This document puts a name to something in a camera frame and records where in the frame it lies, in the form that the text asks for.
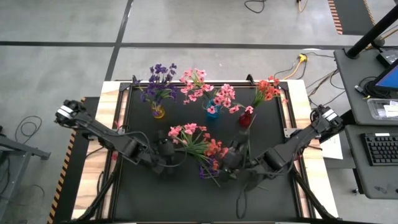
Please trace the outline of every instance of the yellow vase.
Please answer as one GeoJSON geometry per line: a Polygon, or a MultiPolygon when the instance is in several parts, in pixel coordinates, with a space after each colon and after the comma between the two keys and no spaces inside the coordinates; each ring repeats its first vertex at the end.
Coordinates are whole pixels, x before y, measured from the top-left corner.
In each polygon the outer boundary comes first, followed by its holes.
{"type": "Polygon", "coordinates": [[[160,119],[160,118],[164,117],[165,110],[162,105],[152,105],[151,109],[152,109],[152,115],[154,116],[154,118],[160,119]]]}

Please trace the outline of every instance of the keyboard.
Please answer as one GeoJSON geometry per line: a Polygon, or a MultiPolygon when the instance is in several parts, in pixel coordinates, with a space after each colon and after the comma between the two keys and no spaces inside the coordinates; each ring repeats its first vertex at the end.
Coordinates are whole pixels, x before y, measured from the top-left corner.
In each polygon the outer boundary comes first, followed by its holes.
{"type": "Polygon", "coordinates": [[[398,166],[398,133],[361,134],[371,166],[398,166]]]}

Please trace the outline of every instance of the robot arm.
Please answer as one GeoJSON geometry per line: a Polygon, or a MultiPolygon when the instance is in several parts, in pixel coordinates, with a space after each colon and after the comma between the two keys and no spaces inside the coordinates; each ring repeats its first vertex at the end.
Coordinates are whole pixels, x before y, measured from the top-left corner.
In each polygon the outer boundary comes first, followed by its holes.
{"type": "Polygon", "coordinates": [[[246,152],[243,146],[247,137],[241,135],[220,159],[220,177],[227,180],[227,176],[238,170],[238,179],[239,175],[244,179],[252,179],[252,189],[265,178],[273,179],[284,171],[290,171],[292,161],[303,153],[312,139],[323,133],[338,131],[343,125],[343,120],[332,109],[322,105],[311,112],[311,121],[305,129],[293,133],[286,143],[268,148],[252,160],[244,159],[246,152]]]}
{"type": "MultiPolygon", "coordinates": [[[[118,134],[112,129],[107,128],[87,112],[82,103],[74,100],[65,100],[63,105],[55,114],[55,122],[67,128],[82,129],[90,135],[98,138],[99,143],[109,150],[116,150],[124,156],[125,159],[152,169],[160,174],[164,171],[161,164],[166,164],[162,153],[155,154],[154,151],[138,138],[131,138],[126,134],[118,134]]],[[[168,150],[167,156],[174,153],[171,142],[166,141],[164,146],[159,149],[168,150]]]]}

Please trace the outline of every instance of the red vase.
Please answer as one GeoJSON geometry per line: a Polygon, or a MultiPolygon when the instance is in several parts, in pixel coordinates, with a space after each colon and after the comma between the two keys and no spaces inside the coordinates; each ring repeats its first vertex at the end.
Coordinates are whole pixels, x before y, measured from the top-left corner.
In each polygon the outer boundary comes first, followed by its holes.
{"type": "Polygon", "coordinates": [[[250,123],[251,123],[251,120],[252,120],[252,116],[251,116],[251,113],[250,112],[244,112],[243,114],[241,114],[240,116],[239,116],[239,125],[242,127],[242,128],[247,128],[247,127],[249,127],[249,125],[250,125],[250,123]]]}

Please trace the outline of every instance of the glass vase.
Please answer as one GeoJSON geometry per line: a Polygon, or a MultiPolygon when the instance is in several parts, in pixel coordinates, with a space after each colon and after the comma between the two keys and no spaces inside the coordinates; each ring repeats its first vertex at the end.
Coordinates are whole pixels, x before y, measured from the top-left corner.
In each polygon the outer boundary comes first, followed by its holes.
{"type": "Polygon", "coordinates": [[[249,111],[244,112],[243,114],[239,115],[239,125],[242,128],[248,128],[252,121],[252,115],[249,111]]]}
{"type": "Polygon", "coordinates": [[[216,105],[216,104],[214,103],[214,100],[213,100],[213,99],[209,100],[209,102],[208,102],[207,105],[206,105],[206,114],[207,114],[207,117],[208,117],[208,118],[211,118],[211,119],[216,119],[216,118],[218,118],[218,116],[220,115],[220,111],[221,111],[221,105],[216,105]],[[209,107],[211,107],[211,106],[214,106],[214,109],[215,109],[215,112],[214,112],[214,113],[210,113],[209,111],[207,111],[207,109],[208,109],[209,107]]]}
{"type": "Polygon", "coordinates": [[[152,104],[151,109],[152,109],[152,115],[154,118],[160,119],[160,118],[164,117],[165,110],[161,104],[159,104],[159,105],[152,104]]]}

